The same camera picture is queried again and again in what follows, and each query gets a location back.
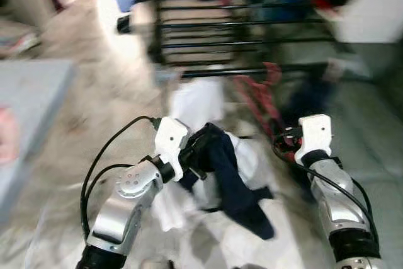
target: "metal rack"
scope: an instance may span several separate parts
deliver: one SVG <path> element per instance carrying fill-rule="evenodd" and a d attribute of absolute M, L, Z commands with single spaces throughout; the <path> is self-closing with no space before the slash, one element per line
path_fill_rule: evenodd
<path fill-rule="evenodd" d="M 314 9 L 309 0 L 301 0 L 296 3 L 246 3 L 238 5 L 219 5 L 217 1 L 213 4 L 205 1 L 183 5 L 167 4 L 169 2 L 153 0 L 156 19 L 152 43 L 149 46 L 149 55 L 154 62 L 158 62 L 167 68 L 174 66 L 199 67 L 196 70 L 193 68 L 186 71 L 184 77 L 266 73 L 266 69 L 259 64 L 264 60 L 269 60 L 264 55 L 264 51 L 269 52 L 274 46 L 286 43 L 330 42 L 337 52 L 348 52 L 348 47 L 337 42 L 331 35 L 326 27 L 326 21 L 314 14 Z M 237 15 L 237 10 L 240 9 L 261 8 L 304 8 L 312 14 L 308 14 L 304 18 L 264 21 L 245 20 Z M 224 16 L 216 16 L 217 10 Z M 182 16 L 166 17 L 166 15 L 175 13 Z M 276 38 L 270 35 L 271 26 L 291 24 L 318 26 L 324 35 L 303 38 Z M 252 26 L 264 27 L 262 37 L 253 38 L 248 34 L 248 29 Z M 242 58 L 245 58 L 247 54 L 253 54 L 256 60 L 242 61 Z M 200 67 L 212 64 L 229 64 L 235 68 L 220 71 L 200 69 Z M 283 72 L 309 71 L 311 69 L 322 69 L 326 65 L 327 62 L 305 65 L 287 64 L 281 68 Z"/>

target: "black wire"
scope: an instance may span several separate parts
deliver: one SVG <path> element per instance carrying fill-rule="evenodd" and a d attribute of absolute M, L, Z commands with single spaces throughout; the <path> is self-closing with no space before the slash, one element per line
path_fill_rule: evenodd
<path fill-rule="evenodd" d="M 353 180 L 353 183 L 357 188 L 360 190 L 361 194 L 364 197 L 365 203 L 366 203 L 366 209 L 368 210 L 368 213 L 373 217 L 372 215 L 372 206 L 371 206 L 371 201 L 370 198 L 368 198 L 368 195 L 366 194 L 365 189 L 359 184 L 355 179 L 351 178 Z"/>
<path fill-rule="evenodd" d="M 307 173 L 312 174 L 313 176 L 316 176 L 317 178 L 321 179 L 322 181 L 325 181 L 327 184 L 333 186 L 335 189 L 339 190 L 342 194 L 344 194 L 346 197 L 348 197 L 351 201 L 353 201 L 359 208 L 360 210 L 364 213 L 365 217 L 367 218 L 368 222 L 370 223 L 370 229 L 371 232 L 373 234 L 375 243 L 377 245 L 377 248 L 379 249 L 379 235 L 378 235 L 378 231 L 377 231 L 377 227 L 372 219 L 372 215 L 369 213 L 369 211 L 361 204 L 361 202 L 354 197 L 352 194 L 350 194 L 350 192 L 348 192 L 347 190 L 345 190 L 344 188 L 340 187 L 339 185 L 337 185 L 335 182 L 333 182 L 332 180 L 330 180 L 329 178 L 326 178 L 324 175 L 310 169 L 310 168 L 306 168 L 305 166 L 299 165 L 298 163 L 292 163 L 290 162 L 286 157 L 284 157 L 279 150 L 276 148 L 276 143 L 279 139 L 281 139 L 282 135 L 278 135 L 274 141 L 273 144 L 271 145 L 271 148 L 274 152 L 274 154 L 279 157 L 281 160 L 283 160 L 284 162 L 291 164 L 293 166 L 298 167 L 299 169 L 304 170 Z"/>
<path fill-rule="evenodd" d="M 105 174 L 107 171 L 113 169 L 113 168 L 128 168 L 128 167 L 132 167 L 133 165 L 131 164 L 114 164 L 114 165 L 109 165 L 106 168 L 102 169 L 93 179 L 93 181 L 91 182 L 91 184 L 88 187 L 87 190 L 87 194 L 86 194 L 86 205 L 88 205 L 88 200 L 89 200 L 89 196 L 92 192 L 92 190 L 95 187 L 96 182 L 99 180 L 100 177 L 102 177 L 103 174 Z"/>
<path fill-rule="evenodd" d="M 86 191 L 87 191 L 87 185 L 89 178 L 91 177 L 91 174 L 94 171 L 94 168 L 96 164 L 98 163 L 99 159 L 101 158 L 102 154 L 105 152 L 106 148 L 125 130 L 127 130 L 130 126 L 132 126 L 134 123 L 147 119 L 150 122 L 154 121 L 154 118 L 148 117 L 148 116 L 139 116 L 136 119 L 133 119 L 129 123 L 127 123 L 121 130 L 119 130 L 113 137 L 111 137 L 108 142 L 101 148 L 99 153 L 96 155 L 91 167 L 89 168 L 87 175 L 84 179 L 84 183 L 82 184 L 81 188 L 81 194 L 80 194 L 80 216 L 81 216 L 81 228 L 84 233 L 84 238 L 87 239 L 89 235 L 89 224 L 88 224 L 88 216 L 87 216 L 87 203 L 86 203 Z"/>

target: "concrete floor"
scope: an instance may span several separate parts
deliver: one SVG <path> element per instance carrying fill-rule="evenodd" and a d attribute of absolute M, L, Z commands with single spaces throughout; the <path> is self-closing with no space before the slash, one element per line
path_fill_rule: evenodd
<path fill-rule="evenodd" d="M 40 58 L 74 60 L 76 79 L 40 155 L 33 159 L 31 181 L 0 236 L 0 268 L 74 268 L 84 247 L 80 183 L 94 155 L 133 117 L 161 115 L 160 91 L 142 39 L 115 33 L 120 16 L 115 0 L 66 2 L 67 10 L 43 35 Z M 136 163 L 152 152 L 152 140 L 153 131 L 145 124 L 129 129 L 99 167 Z M 92 215 L 104 195 L 102 186 L 94 193 Z M 172 259 L 178 268 L 232 268 L 246 263 L 269 269 L 326 267 L 326 257 L 318 253 L 322 238 L 312 228 L 308 212 L 298 208 L 287 213 L 281 200 L 265 200 L 262 205 L 279 231 L 280 238 L 273 242 L 258 239 L 222 213 L 197 213 L 189 226 L 169 232 L 162 232 L 148 214 L 125 268 L 138 268 L 146 259 Z"/>

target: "gray table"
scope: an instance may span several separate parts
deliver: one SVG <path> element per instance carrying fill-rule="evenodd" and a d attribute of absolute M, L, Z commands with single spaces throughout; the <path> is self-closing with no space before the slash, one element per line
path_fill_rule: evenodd
<path fill-rule="evenodd" d="M 0 62 L 0 106 L 12 109 L 19 127 L 18 159 L 0 164 L 0 226 L 24 183 L 74 75 L 68 60 Z"/>

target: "black cable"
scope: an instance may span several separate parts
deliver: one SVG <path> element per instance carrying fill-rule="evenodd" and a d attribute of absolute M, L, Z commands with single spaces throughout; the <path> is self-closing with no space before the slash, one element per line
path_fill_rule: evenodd
<path fill-rule="evenodd" d="M 365 203 L 366 203 L 366 209 L 368 210 L 368 213 L 372 216 L 372 206 L 371 206 L 371 201 L 370 198 L 368 198 L 368 195 L 366 194 L 365 189 L 359 184 L 355 179 L 351 178 L 353 180 L 353 183 L 357 188 L 360 190 L 361 194 L 364 197 Z"/>
<path fill-rule="evenodd" d="M 273 144 L 271 145 L 271 148 L 274 152 L 274 154 L 279 157 L 281 160 L 283 160 L 284 162 L 291 164 L 293 166 L 298 167 L 299 169 L 304 170 L 306 173 L 310 173 L 313 176 L 316 176 L 317 178 L 321 179 L 322 181 L 325 181 L 327 184 L 333 186 L 335 189 L 339 190 L 342 194 L 344 194 L 346 197 L 348 197 L 351 201 L 353 201 L 359 208 L 360 210 L 364 213 L 365 217 L 367 218 L 368 222 L 370 223 L 370 229 L 371 232 L 373 234 L 375 243 L 377 245 L 377 248 L 379 250 L 379 235 L 378 235 L 378 231 L 377 231 L 377 227 L 372 219 L 372 215 L 370 215 L 369 211 L 361 204 L 361 202 L 354 197 L 352 194 L 350 194 L 350 192 L 348 192 L 347 190 L 345 190 L 344 188 L 340 187 L 339 185 L 337 185 L 335 182 L 333 182 L 332 180 L 330 180 L 329 178 L 326 178 L 324 175 L 310 169 L 310 168 L 306 168 L 305 166 L 299 165 L 298 163 L 295 162 L 290 162 L 286 157 L 284 157 L 280 151 L 276 148 L 276 143 L 279 139 L 281 139 L 283 137 L 283 135 L 277 135 L 273 141 Z"/>
<path fill-rule="evenodd" d="M 131 164 L 113 164 L 113 165 L 109 165 L 106 168 L 102 169 L 93 179 L 93 181 L 91 182 L 91 184 L 88 187 L 87 190 L 87 194 L 86 194 L 86 205 L 88 205 L 88 200 L 89 200 L 89 196 L 92 192 L 92 190 L 95 187 L 96 182 L 99 180 L 100 177 L 102 177 L 103 174 L 105 174 L 107 171 L 113 169 L 113 168 L 128 168 L 128 167 L 132 167 L 133 165 Z"/>
<path fill-rule="evenodd" d="M 151 118 L 148 116 L 139 116 L 136 119 L 133 119 L 129 123 L 127 123 L 122 129 L 120 129 L 115 135 L 113 135 L 108 142 L 101 148 L 99 153 L 96 155 L 91 167 L 89 168 L 87 175 L 84 179 L 84 183 L 82 184 L 81 188 L 81 194 L 80 194 L 80 216 L 81 216 L 81 228 L 84 233 L 84 238 L 87 239 L 88 234 L 89 234 L 89 224 L 88 224 L 88 216 L 87 216 L 87 203 L 86 203 L 86 191 L 87 191 L 87 185 L 89 178 L 91 177 L 91 174 L 94 171 L 94 168 L 96 164 L 98 163 L 99 159 L 101 158 L 102 154 L 105 152 L 106 148 L 125 130 L 127 130 L 130 126 L 132 126 L 134 123 L 140 121 L 140 120 L 148 120 L 151 123 L 153 123 L 154 127 L 156 126 L 155 123 L 157 122 L 156 118 Z"/>

